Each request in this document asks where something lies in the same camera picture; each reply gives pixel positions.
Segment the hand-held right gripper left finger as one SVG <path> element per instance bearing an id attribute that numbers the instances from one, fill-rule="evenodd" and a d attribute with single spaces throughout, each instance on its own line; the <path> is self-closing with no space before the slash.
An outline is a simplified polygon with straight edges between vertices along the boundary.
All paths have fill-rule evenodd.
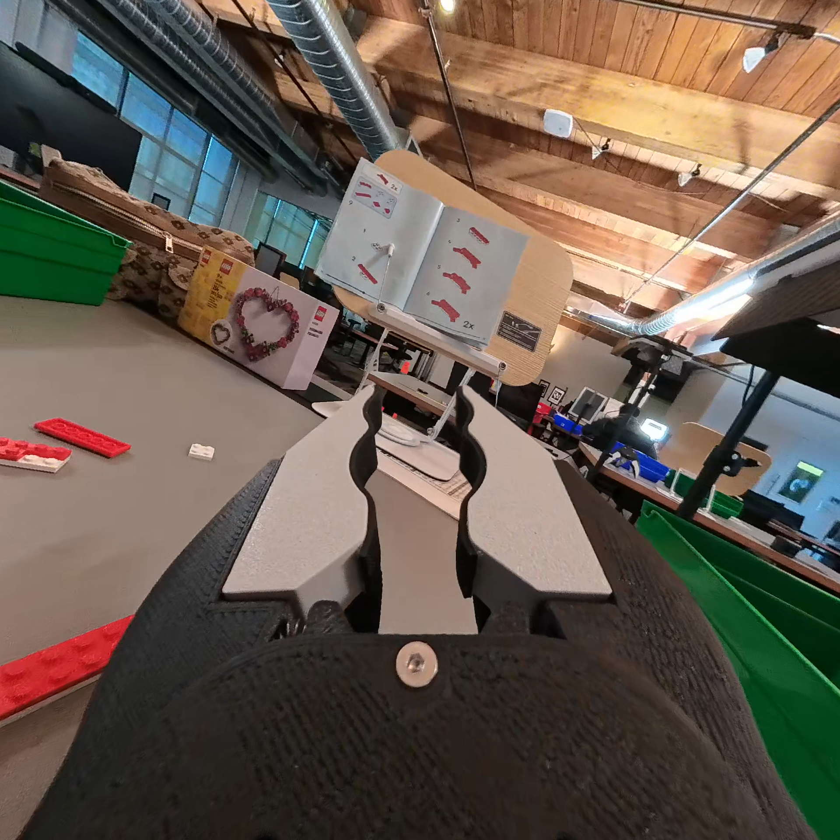
<path id="1" fill-rule="evenodd" d="M 375 634 L 382 562 L 375 474 L 382 396 L 366 385 L 283 456 L 222 586 L 231 602 L 282 601 L 299 617 L 318 602 Z"/>

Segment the white printed paper sheet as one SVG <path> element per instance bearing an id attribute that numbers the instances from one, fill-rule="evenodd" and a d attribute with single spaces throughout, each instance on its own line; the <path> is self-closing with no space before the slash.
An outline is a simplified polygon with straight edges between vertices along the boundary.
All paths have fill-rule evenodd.
<path id="1" fill-rule="evenodd" d="M 452 479 L 440 481 L 404 464 L 380 449 L 377 451 L 377 458 L 378 470 L 381 473 L 452 519 L 459 519 L 461 504 L 471 491 L 467 478 L 459 471 Z"/>

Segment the black stand pole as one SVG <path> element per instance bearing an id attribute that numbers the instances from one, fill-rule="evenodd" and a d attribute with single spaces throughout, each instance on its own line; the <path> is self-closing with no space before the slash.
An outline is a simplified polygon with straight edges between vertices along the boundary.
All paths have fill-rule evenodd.
<path id="1" fill-rule="evenodd" d="M 691 521 L 704 500 L 711 501 L 713 489 L 718 478 L 735 462 L 737 445 L 748 432 L 753 419 L 769 399 L 780 375 L 766 371 L 752 389 L 750 395 L 742 401 L 738 414 L 734 417 L 721 442 L 714 447 L 677 509 L 679 518 Z"/>

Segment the lego set box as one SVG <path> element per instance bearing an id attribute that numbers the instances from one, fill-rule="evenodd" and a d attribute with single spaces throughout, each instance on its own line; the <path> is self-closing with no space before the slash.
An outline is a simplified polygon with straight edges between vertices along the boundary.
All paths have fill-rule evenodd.
<path id="1" fill-rule="evenodd" d="M 305 391 L 339 315 L 336 307 L 205 247 L 177 326 L 269 383 Z"/>

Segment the wooden chair back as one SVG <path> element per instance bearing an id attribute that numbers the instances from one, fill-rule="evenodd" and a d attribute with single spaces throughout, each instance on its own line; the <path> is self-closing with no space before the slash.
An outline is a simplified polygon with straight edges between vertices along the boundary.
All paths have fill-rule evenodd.
<path id="1" fill-rule="evenodd" d="M 696 476 L 722 440 L 723 434 L 716 430 L 699 423 L 683 423 L 658 449 L 658 460 L 673 470 L 683 469 Z M 735 477 L 721 475 L 716 482 L 716 489 L 731 497 L 740 497 L 754 488 L 772 466 L 771 456 L 761 449 L 738 442 L 736 451 L 748 464 Z"/>

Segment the red lego heart frame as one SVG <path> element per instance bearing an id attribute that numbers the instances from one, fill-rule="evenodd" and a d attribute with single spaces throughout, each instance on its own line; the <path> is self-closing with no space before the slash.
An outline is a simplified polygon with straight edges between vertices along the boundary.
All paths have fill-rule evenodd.
<path id="1" fill-rule="evenodd" d="M 69 463 L 66 447 L 1 438 L 2 466 L 55 474 Z M 126 616 L 1 667 L 1 722 L 25 714 L 95 681 L 133 620 Z"/>

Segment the red flat lego plate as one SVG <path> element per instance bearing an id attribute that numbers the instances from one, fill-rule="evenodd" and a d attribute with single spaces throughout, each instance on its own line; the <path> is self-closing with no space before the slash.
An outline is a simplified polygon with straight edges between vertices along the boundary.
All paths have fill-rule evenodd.
<path id="1" fill-rule="evenodd" d="M 131 444 L 105 435 L 65 418 L 54 417 L 33 424 L 33 429 L 51 438 L 104 458 L 113 459 L 127 454 Z"/>

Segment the large black screen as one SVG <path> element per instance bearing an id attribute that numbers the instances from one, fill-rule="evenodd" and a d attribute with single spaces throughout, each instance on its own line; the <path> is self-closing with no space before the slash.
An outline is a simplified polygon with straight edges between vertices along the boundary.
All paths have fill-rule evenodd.
<path id="1" fill-rule="evenodd" d="M 2 44 L 1 50 L 2 147 L 34 159 L 33 144 L 48 146 L 128 191 L 141 133 L 31 49 Z"/>

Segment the brown patterned zipper bag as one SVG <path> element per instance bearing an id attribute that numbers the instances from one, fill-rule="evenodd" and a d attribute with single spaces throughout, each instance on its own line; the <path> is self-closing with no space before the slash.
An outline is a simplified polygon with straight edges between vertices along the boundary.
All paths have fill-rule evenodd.
<path id="1" fill-rule="evenodd" d="M 255 264 L 252 245 L 237 233 L 196 224 L 136 198 L 97 168 L 55 158 L 45 168 L 38 196 L 128 239 L 131 244 L 108 298 L 130 302 L 168 322 L 177 320 L 205 249 Z"/>

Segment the lego instruction booklet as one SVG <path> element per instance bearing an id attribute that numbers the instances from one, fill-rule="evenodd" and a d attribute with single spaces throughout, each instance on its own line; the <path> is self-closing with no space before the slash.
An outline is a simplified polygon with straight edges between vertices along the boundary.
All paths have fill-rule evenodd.
<path id="1" fill-rule="evenodd" d="M 362 161 L 315 272 L 333 287 L 485 349 L 528 241 Z"/>

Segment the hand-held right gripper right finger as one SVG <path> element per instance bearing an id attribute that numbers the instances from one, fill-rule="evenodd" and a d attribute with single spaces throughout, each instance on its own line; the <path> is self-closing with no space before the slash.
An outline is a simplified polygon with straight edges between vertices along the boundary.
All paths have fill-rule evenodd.
<path id="1" fill-rule="evenodd" d="M 512 604 L 527 630 L 550 628 L 555 602 L 609 603 L 607 580 L 555 459 L 471 386 L 458 389 L 456 574 L 477 631 Z"/>

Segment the green plastic bin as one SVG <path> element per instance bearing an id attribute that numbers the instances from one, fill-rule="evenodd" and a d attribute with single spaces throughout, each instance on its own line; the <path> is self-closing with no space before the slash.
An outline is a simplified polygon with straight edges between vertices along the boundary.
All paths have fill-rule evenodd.
<path id="1" fill-rule="evenodd" d="M 1 294 L 100 306 L 131 246 L 120 237 L 1 183 Z"/>
<path id="2" fill-rule="evenodd" d="M 839 838 L 839 601 L 645 501 L 636 528 L 686 584 L 818 838 Z"/>

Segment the dark ceiling duct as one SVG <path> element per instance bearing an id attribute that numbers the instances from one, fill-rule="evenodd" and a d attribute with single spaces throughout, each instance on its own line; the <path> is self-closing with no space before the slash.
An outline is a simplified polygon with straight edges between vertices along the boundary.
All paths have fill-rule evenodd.
<path id="1" fill-rule="evenodd" d="M 188 80 L 200 95 L 306 192 L 325 196 L 321 150 L 257 78 L 209 16 L 181 1 L 100 1 L 112 17 Z"/>

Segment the blue storage bin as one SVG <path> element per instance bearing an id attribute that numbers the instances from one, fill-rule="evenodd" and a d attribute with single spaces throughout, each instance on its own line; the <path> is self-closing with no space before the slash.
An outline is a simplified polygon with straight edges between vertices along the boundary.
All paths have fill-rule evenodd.
<path id="1" fill-rule="evenodd" d="M 651 458 L 620 442 L 614 444 L 605 463 L 628 472 L 636 479 L 648 480 L 655 484 L 665 481 L 671 471 L 671 468 L 657 461 L 656 458 Z"/>

